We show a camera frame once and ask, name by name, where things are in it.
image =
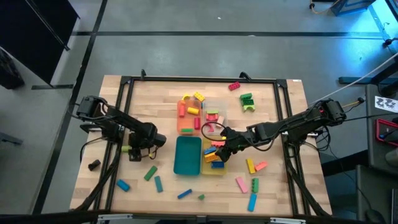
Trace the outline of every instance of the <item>blue block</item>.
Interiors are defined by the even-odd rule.
[[[248,211],[249,212],[253,212],[254,211],[254,206],[256,205],[256,200],[257,200],[257,195],[256,194],[251,194],[250,195],[249,206],[248,206]]]
[[[223,161],[213,161],[213,162],[211,162],[211,168],[213,168],[213,169],[224,168],[224,162]]]
[[[216,151],[216,147],[211,146],[210,148],[205,149],[205,150],[203,151],[203,153],[204,153],[205,155],[207,155],[207,154],[210,154],[210,153],[215,152],[215,151]]]
[[[159,176],[155,177],[155,184],[156,184],[157,192],[161,193],[163,191],[163,186],[162,186],[162,182],[160,181],[160,177]]]
[[[130,186],[127,184],[127,183],[125,183],[125,181],[123,181],[123,180],[121,180],[121,179],[119,179],[117,182],[116,182],[116,185],[117,186],[119,186],[122,190],[124,190],[125,192],[127,192],[129,189],[130,189]]]
[[[187,196],[188,194],[192,193],[192,189],[187,190],[186,192],[180,194],[179,196],[177,196],[178,199],[181,199],[185,196]]]

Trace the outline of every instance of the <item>teal container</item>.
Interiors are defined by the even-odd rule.
[[[179,136],[175,145],[174,173],[199,175],[201,159],[201,139]]]

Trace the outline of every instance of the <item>concrete floor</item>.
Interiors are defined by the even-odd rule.
[[[70,2],[81,17],[75,30],[92,31],[102,0]],[[99,31],[380,32],[369,11],[340,17],[330,12],[316,15],[308,10],[308,4],[304,0],[109,0]],[[374,4],[376,12],[381,12],[380,20],[389,23],[385,24],[386,32],[395,35],[397,22],[391,15],[386,16],[386,3],[377,0]],[[317,10],[329,5],[317,3]],[[89,38],[73,37],[71,51],[63,55],[53,82],[74,83]],[[382,43],[381,39],[364,37],[97,36],[78,101],[86,95],[97,95],[104,75],[138,75],[145,69],[148,75],[157,76],[237,77],[245,71],[253,78],[301,79],[307,101],[311,102],[338,89],[338,77],[362,76],[388,59],[392,54],[382,48]],[[20,148],[8,146],[8,150],[0,144],[0,213],[31,211],[71,93],[32,91],[30,86],[41,80],[26,68],[21,73],[26,87],[15,91],[0,88],[0,114],[8,118],[7,122],[0,120],[0,131],[23,136],[25,141]],[[14,95],[21,97],[5,104]],[[364,96],[363,86],[351,87],[332,98],[345,104],[359,96]],[[42,104],[51,111],[44,110]],[[26,108],[34,113],[27,116]],[[364,115],[364,106],[360,106],[348,116]],[[24,119],[17,121],[17,116]],[[79,125],[80,121],[73,119],[68,128],[44,213],[69,209],[79,169],[79,149],[87,137]],[[26,126],[38,131],[28,131]],[[330,131],[334,139],[331,146],[338,157],[367,147],[366,142],[350,138],[350,133],[366,136],[365,120]],[[349,179],[332,178],[326,179],[330,195],[342,193],[343,189],[333,185],[336,179],[354,189]]]

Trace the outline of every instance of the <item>yellow tray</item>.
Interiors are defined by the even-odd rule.
[[[209,136],[209,138],[221,139],[221,136]],[[224,175],[224,174],[226,174],[228,162],[226,162],[224,164],[224,169],[212,169],[211,162],[206,162],[205,155],[204,155],[203,151],[210,147],[211,147],[211,141],[209,139],[203,137],[203,144],[202,144],[202,149],[201,149],[201,173],[205,174],[205,175]]]

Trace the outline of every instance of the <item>wooden table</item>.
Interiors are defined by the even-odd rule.
[[[114,105],[119,89],[121,76],[107,75],[104,77],[99,95]],[[303,84],[301,80],[287,80],[293,114],[307,108]],[[184,93],[202,93],[207,100],[228,102],[228,125],[240,131],[246,126],[265,121],[277,121],[277,110],[273,87],[270,84],[242,83],[241,87],[229,91],[226,83],[190,83],[190,82],[134,82],[132,102],[129,114],[140,121],[154,123],[160,134],[167,137],[165,145],[159,149],[155,160],[144,158],[141,162],[129,162],[128,155],[123,154],[118,170],[118,178],[127,182],[129,192],[115,188],[112,212],[145,213],[145,214],[186,214],[186,215],[227,215],[227,216],[268,216],[291,217],[287,174],[284,165],[282,141],[275,140],[271,150],[267,152],[247,148],[243,152],[232,155],[228,161],[228,172],[224,176],[199,175],[181,176],[174,174],[175,142],[178,136],[176,129],[176,102]],[[251,92],[256,104],[255,112],[243,113],[239,96]],[[124,90],[121,110],[124,108],[127,88]],[[282,109],[286,118],[284,99],[280,90]],[[100,133],[90,133],[88,141],[98,138]],[[315,144],[314,139],[307,139]],[[93,190],[100,176],[100,168],[90,172],[89,163],[96,159],[102,161],[106,142],[97,142],[86,146],[83,161],[78,173],[71,208],[79,206],[84,198]],[[305,183],[317,202],[331,214],[328,194],[318,152],[303,145],[300,150]],[[268,166],[249,174],[246,159],[253,159],[257,164],[263,160]],[[144,175],[153,165],[158,167],[155,175],[162,179],[164,191],[157,193],[154,178],[144,180]],[[250,193],[242,194],[235,177],[240,176],[248,187],[253,177],[259,178],[259,193],[254,212],[247,210]],[[193,193],[181,200],[180,193],[192,189]],[[303,213],[300,191],[296,186],[298,210]],[[104,208],[108,186],[103,190],[100,208]],[[205,194],[204,201],[197,197]]]

